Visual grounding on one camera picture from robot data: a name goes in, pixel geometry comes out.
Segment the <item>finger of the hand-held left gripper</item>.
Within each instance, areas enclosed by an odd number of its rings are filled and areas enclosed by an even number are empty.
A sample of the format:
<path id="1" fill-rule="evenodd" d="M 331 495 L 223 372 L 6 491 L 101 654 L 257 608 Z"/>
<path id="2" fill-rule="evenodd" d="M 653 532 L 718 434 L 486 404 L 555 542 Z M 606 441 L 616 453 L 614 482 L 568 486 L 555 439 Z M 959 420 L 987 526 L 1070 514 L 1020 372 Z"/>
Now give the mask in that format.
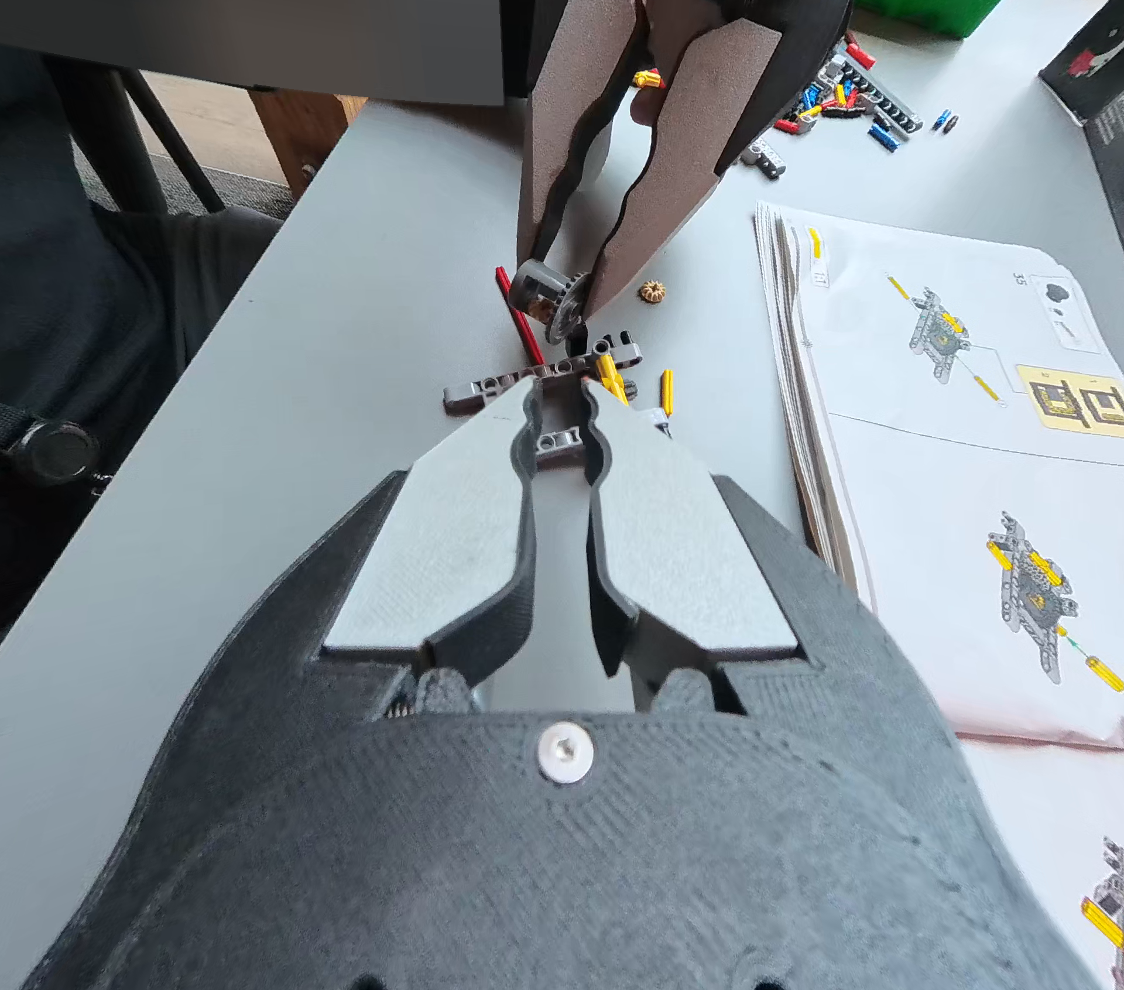
<path id="1" fill-rule="evenodd" d="M 516 264 L 546 262 L 570 198 L 599 178 L 625 67 L 645 22 L 635 0 L 535 0 Z"/>
<path id="2" fill-rule="evenodd" d="M 652 134 L 649 161 L 599 252 L 584 300 L 593 317 L 620 296 L 710 197 L 719 158 L 781 40 L 746 19 L 704 31 L 683 49 Z"/>

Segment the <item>dark grey lego differential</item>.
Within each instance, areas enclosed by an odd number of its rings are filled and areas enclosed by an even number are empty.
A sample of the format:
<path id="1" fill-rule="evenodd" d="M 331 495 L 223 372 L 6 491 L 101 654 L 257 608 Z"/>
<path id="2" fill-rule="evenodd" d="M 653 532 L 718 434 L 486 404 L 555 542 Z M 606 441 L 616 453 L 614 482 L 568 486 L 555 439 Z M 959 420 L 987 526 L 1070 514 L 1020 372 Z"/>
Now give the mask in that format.
<path id="1" fill-rule="evenodd" d="M 549 344 L 558 345 L 583 325 L 582 309 L 590 279 L 589 273 L 563 275 L 540 261 L 527 258 L 513 278 L 508 303 L 541 323 Z"/>

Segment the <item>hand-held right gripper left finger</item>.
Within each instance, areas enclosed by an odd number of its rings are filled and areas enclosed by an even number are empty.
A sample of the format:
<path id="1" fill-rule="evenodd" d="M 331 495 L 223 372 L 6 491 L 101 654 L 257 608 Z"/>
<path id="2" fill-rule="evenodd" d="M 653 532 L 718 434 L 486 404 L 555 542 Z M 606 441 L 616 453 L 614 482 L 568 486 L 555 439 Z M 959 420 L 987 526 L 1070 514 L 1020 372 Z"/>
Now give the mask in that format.
<path id="1" fill-rule="evenodd" d="M 523 379 L 406 474 L 341 599 L 321 657 L 457 671 L 470 688 L 526 643 L 542 387 Z"/>

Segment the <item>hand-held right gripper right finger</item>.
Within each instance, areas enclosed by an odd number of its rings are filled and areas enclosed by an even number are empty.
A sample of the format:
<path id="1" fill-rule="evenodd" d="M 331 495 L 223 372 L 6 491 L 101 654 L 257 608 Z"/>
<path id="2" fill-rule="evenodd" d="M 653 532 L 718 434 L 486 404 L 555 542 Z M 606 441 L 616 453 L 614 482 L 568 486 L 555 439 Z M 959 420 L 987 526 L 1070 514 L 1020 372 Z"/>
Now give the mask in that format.
<path id="1" fill-rule="evenodd" d="M 646 710 L 677 670 L 800 656 L 798 638 L 710 470 L 602 385 L 583 383 L 595 645 Z"/>

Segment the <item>lego instruction booklet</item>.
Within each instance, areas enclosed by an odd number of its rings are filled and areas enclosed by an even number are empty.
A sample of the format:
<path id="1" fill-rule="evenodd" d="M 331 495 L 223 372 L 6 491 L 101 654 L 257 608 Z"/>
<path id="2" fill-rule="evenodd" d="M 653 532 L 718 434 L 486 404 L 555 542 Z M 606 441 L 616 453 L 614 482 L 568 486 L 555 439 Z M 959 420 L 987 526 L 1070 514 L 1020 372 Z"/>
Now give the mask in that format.
<path id="1" fill-rule="evenodd" d="M 1122 367 L 1041 249 L 763 201 L 753 227 L 814 545 L 1121 988 Z"/>

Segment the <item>grey lego frame assembly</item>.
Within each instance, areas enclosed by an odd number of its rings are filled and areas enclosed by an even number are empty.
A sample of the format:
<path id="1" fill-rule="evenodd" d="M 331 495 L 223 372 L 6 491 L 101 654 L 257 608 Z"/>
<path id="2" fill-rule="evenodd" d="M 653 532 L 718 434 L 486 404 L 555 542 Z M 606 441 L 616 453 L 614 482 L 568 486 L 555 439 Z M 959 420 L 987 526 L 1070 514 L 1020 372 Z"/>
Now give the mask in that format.
<path id="1" fill-rule="evenodd" d="M 618 399 L 651 423 L 658 432 L 670 437 L 670 419 L 662 414 L 661 402 L 650 409 L 641 409 L 640 385 L 627 375 L 631 367 L 640 366 L 642 362 L 640 344 L 633 340 L 627 331 L 620 331 L 616 338 L 604 336 L 595 340 L 589 351 L 575 356 L 448 387 L 443 393 L 443 406 L 448 416 L 470 416 L 480 412 L 523 379 L 538 379 L 545 388 L 549 388 L 556 387 L 566 379 L 590 378 L 604 389 L 618 396 Z"/>

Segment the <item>red lego axle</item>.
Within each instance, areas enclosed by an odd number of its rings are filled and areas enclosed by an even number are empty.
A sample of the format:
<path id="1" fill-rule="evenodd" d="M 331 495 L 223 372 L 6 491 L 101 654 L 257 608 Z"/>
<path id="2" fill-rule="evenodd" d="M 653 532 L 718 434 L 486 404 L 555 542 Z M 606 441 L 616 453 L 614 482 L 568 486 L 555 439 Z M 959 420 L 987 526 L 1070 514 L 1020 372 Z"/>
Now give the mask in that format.
<path id="1" fill-rule="evenodd" d="M 517 310 L 509 300 L 510 289 L 513 288 L 513 281 L 510 280 L 507 270 L 502 266 L 495 267 L 495 280 L 502 296 L 504 305 L 506 306 L 508 314 L 513 318 L 513 324 L 516 327 L 518 338 L 528 358 L 528 363 L 534 366 L 545 365 L 545 357 L 540 346 L 540 340 L 537 340 L 527 318 L 527 315 Z"/>

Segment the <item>black badge reel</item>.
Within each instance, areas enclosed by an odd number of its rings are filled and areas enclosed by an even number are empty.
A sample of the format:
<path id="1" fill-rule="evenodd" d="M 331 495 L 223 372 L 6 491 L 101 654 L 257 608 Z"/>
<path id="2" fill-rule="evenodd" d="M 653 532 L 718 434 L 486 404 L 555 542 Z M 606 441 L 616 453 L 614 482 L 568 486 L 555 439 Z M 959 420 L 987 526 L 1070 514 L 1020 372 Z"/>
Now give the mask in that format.
<path id="1" fill-rule="evenodd" d="M 1 406 L 2 466 L 24 482 L 54 489 L 100 487 L 99 440 L 78 423 L 45 419 L 18 407 Z"/>

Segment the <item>lego set box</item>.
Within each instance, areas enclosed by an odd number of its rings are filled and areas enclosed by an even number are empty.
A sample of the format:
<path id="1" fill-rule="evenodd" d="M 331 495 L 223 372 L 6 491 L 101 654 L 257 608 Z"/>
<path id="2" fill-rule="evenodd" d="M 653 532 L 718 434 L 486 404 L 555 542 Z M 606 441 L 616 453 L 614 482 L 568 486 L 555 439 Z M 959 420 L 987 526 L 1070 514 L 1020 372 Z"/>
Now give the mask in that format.
<path id="1" fill-rule="evenodd" d="M 1080 126 L 1123 238 L 1123 0 L 1108 0 L 1037 73 Z"/>

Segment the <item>pile of lego pieces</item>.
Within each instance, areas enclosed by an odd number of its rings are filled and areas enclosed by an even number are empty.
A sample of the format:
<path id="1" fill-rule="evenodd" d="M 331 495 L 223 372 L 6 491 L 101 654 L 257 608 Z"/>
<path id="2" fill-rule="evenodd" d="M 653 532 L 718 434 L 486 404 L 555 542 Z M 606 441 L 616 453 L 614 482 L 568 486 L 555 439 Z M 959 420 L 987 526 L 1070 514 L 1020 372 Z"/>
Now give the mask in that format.
<path id="1" fill-rule="evenodd" d="M 921 130 L 948 136 L 960 115 L 942 110 L 931 121 L 882 87 L 873 76 L 876 60 L 859 43 L 844 37 L 822 63 L 812 81 L 776 119 L 772 129 L 799 138 L 824 121 L 865 125 L 865 135 L 888 154 L 895 154 Z"/>

